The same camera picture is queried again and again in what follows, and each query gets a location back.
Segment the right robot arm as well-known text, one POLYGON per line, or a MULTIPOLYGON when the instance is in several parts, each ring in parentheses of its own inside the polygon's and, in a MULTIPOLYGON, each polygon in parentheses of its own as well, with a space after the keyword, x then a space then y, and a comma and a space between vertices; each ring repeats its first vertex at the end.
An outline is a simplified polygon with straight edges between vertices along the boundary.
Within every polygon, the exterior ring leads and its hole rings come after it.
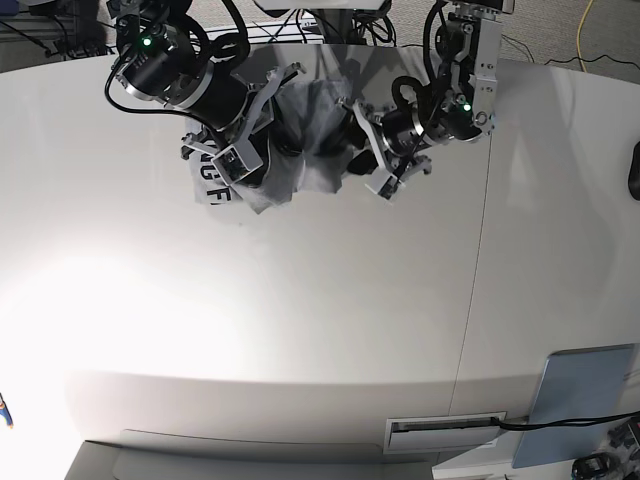
POLYGON ((250 83, 236 69, 250 54, 246 23, 232 1, 223 6, 234 30, 210 38, 192 18, 188 1, 111 1, 116 27, 115 61, 105 86, 117 110, 141 115, 111 95, 119 82, 132 97, 154 103, 152 115, 183 117, 196 131, 182 139, 182 154, 207 158, 226 187, 257 188, 273 165, 271 151, 285 149, 277 93, 303 73, 299 63, 277 67, 262 83, 250 83))

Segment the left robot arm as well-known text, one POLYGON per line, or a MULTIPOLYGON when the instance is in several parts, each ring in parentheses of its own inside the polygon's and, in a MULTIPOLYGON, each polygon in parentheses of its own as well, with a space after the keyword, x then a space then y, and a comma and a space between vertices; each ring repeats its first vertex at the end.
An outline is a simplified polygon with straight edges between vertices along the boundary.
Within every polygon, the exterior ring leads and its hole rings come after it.
POLYGON ((427 80, 396 77, 393 106, 377 109, 346 97, 337 103, 345 116, 320 144, 321 154, 352 151, 346 170, 366 175, 368 187, 390 201, 417 173, 430 174, 427 151, 451 141, 474 142, 495 127, 497 63, 503 15, 512 1, 437 1, 422 33, 427 80))

